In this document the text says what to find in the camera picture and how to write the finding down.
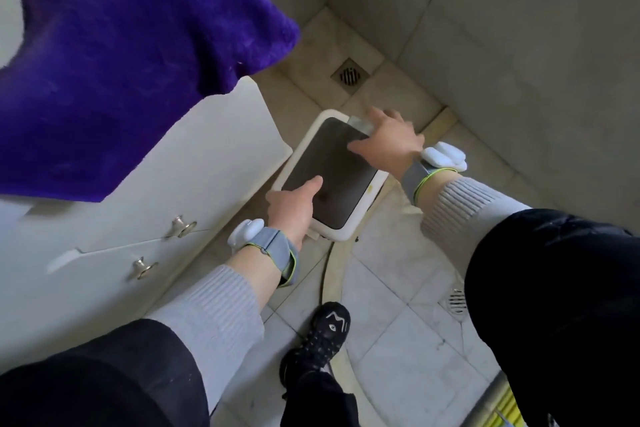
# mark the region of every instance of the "foot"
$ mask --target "foot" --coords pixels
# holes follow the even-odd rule
[[[351,316],[342,304],[327,302],[318,307],[305,340],[280,362],[280,382],[284,388],[290,390],[302,376],[324,368],[340,351],[350,326]]]

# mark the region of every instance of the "metal knob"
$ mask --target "metal knob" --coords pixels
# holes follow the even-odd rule
[[[180,230],[178,231],[178,238],[182,238],[185,235],[191,233],[198,226],[198,222],[194,221],[193,223],[189,223],[188,225],[182,220],[182,215],[173,220],[173,226]]]
[[[140,257],[138,260],[133,262],[133,266],[138,274],[138,280],[146,277],[152,269],[156,268],[157,264],[158,262],[154,262],[151,265],[147,265],[145,263],[145,257]]]

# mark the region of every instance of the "gray sleeve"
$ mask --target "gray sleeve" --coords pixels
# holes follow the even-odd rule
[[[480,240],[508,216],[530,209],[468,177],[448,183],[420,228],[449,257],[464,278]]]
[[[222,265],[173,301],[147,316],[171,328],[198,365],[209,413],[244,360],[264,335],[252,287]]]

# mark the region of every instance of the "drain grate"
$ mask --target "drain grate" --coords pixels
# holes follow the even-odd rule
[[[449,312],[454,316],[466,316],[467,315],[467,298],[465,292],[457,287],[451,289],[449,297],[447,297],[447,306]]]
[[[369,74],[356,61],[348,58],[342,63],[331,79],[338,83],[344,91],[354,94],[367,81]]]

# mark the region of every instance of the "purple cloth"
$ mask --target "purple cloth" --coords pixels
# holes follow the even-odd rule
[[[102,201],[198,101],[299,36],[269,0],[22,4],[24,43],[0,71],[0,194]]]

